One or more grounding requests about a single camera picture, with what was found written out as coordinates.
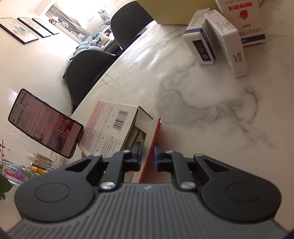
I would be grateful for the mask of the framed picture right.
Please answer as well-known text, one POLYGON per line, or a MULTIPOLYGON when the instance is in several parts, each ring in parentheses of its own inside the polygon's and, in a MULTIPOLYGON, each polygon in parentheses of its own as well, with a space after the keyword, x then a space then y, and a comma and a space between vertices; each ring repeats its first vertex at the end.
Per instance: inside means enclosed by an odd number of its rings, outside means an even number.
POLYGON ((32 20, 38 23, 39 25, 41 25, 47 31, 49 31, 52 35, 57 35, 60 33, 59 30, 54 25, 52 25, 51 23, 45 22, 41 18, 33 17, 32 20))

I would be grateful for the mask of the black chair far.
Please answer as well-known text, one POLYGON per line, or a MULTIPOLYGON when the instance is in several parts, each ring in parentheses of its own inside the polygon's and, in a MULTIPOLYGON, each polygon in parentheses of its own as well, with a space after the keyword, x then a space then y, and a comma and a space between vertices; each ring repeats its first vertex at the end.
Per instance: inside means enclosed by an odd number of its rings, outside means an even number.
POLYGON ((153 18, 137 1, 124 5, 111 19, 111 30, 117 45, 126 50, 152 21, 153 18))

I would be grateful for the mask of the clear Ganten water bottle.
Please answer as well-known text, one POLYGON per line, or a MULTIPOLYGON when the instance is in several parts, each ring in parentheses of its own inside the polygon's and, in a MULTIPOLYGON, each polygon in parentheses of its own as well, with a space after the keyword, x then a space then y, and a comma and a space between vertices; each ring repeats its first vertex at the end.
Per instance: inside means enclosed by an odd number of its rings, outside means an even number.
POLYGON ((2 164, 1 173, 6 176, 8 180, 18 184, 22 184, 28 180, 28 175, 25 170, 10 163, 4 162, 2 164))

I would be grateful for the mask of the cardboard storage box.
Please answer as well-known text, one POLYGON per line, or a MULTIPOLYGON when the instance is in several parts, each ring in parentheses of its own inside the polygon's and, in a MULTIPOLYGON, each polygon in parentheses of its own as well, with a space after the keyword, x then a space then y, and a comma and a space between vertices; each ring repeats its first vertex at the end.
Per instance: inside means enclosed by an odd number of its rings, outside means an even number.
POLYGON ((196 11, 205 8, 220 12, 216 1, 138 1, 138 3, 158 24, 188 25, 196 11))

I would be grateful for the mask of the grey sofa with cushions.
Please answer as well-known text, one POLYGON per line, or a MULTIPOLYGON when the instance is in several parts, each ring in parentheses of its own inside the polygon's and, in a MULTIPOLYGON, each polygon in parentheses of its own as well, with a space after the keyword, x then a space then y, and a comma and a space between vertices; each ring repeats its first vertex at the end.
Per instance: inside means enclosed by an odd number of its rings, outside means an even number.
POLYGON ((109 32, 99 32, 94 37, 91 41, 82 42, 76 47, 73 54, 77 54, 81 50, 107 51, 115 43, 113 34, 109 32))

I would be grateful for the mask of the framed picture middle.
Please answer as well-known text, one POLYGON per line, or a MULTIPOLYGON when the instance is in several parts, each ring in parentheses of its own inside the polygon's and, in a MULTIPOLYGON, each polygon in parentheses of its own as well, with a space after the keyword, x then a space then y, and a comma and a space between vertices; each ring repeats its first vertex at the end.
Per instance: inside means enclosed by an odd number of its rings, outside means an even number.
POLYGON ((42 38, 46 38, 52 35, 48 30, 46 30, 44 27, 33 21, 31 18, 18 17, 17 20, 23 23, 26 27, 28 27, 30 30, 32 30, 34 33, 36 33, 38 36, 42 38))

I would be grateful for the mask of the black smartphone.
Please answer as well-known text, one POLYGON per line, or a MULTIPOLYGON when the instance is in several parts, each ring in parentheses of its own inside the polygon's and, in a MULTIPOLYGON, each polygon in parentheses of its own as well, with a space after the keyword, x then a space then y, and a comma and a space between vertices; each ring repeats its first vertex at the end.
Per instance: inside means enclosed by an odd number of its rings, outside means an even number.
POLYGON ((26 136, 70 159, 84 132, 84 126, 51 107, 26 89, 21 89, 8 121, 26 136))

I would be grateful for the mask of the white strawberry medicine box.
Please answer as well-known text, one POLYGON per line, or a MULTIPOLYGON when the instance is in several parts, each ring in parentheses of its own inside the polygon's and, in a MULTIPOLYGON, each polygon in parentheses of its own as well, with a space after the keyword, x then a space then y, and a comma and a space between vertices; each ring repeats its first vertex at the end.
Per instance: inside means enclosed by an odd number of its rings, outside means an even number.
POLYGON ((239 32, 243 46, 266 41, 259 3, 255 0, 217 0, 222 15, 239 32))

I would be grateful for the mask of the black chair near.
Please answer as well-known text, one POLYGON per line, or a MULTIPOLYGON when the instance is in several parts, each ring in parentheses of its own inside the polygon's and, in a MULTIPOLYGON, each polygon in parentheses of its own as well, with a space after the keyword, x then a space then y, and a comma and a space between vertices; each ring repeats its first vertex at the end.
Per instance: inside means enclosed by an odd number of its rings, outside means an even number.
POLYGON ((72 112, 116 59, 117 55, 109 52, 83 49, 68 61, 63 79, 69 91, 72 112))

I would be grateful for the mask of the white red Hynaut box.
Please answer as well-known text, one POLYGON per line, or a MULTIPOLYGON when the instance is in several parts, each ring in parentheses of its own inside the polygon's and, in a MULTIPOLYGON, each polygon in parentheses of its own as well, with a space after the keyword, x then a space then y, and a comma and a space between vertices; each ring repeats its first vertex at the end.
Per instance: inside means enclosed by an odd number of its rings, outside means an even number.
POLYGON ((141 183, 161 123, 161 118, 152 118, 140 106, 98 101, 78 146, 86 156, 101 153, 103 157, 110 157, 121 150, 132 150, 136 142, 140 142, 143 146, 141 169, 127 173, 125 182, 141 183))

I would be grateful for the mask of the framed picture left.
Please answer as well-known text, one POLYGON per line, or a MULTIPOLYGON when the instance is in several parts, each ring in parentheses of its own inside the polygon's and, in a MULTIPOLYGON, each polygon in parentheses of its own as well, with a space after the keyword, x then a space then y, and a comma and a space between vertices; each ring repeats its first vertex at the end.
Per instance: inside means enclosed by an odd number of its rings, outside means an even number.
POLYGON ((39 40, 39 37, 12 17, 1 18, 1 28, 23 45, 39 40))

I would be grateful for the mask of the framed picture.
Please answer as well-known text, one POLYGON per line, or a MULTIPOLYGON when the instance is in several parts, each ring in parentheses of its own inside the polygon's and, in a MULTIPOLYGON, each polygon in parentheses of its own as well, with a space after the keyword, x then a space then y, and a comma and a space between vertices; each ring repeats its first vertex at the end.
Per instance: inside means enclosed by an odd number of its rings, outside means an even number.
POLYGON ((23 23, 26 27, 28 27, 30 30, 32 30, 34 33, 36 33, 38 36, 42 38, 46 38, 52 35, 48 30, 46 30, 44 27, 33 21, 31 18, 18 17, 17 20, 23 23))
POLYGON ((23 45, 39 40, 39 37, 12 17, 1 18, 1 28, 23 45))
POLYGON ((57 35, 60 33, 59 30, 54 25, 52 25, 51 23, 45 22, 41 18, 33 17, 32 20, 38 23, 39 25, 41 25, 47 31, 49 31, 52 35, 57 35))

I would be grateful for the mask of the small white blue medicine box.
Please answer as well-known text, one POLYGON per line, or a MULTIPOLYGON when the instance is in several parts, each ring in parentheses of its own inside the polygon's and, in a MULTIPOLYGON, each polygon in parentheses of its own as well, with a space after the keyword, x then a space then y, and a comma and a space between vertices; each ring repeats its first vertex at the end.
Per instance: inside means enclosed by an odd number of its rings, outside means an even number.
POLYGON ((218 52, 217 40, 204 15, 210 10, 205 8, 196 11, 183 34, 186 44, 199 65, 213 65, 218 52))

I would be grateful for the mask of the black chair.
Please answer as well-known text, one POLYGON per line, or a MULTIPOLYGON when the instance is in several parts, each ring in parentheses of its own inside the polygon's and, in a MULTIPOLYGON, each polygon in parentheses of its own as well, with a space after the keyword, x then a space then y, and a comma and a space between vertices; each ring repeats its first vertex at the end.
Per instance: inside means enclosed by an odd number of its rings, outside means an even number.
POLYGON ((124 5, 111 19, 111 30, 117 45, 126 50, 152 21, 153 18, 137 1, 124 5))
POLYGON ((117 55, 109 52, 83 49, 68 61, 63 79, 69 91, 72 112, 116 59, 117 55))

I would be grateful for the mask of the white yellow medicine box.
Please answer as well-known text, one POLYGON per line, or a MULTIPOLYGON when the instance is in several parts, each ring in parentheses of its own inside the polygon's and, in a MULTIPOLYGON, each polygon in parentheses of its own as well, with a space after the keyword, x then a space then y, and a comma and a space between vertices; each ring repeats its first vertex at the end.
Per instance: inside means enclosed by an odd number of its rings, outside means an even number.
POLYGON ((234 76, 248 74, 243 45, 236 27, 220 12, 211 10, 204 14, 234 76))

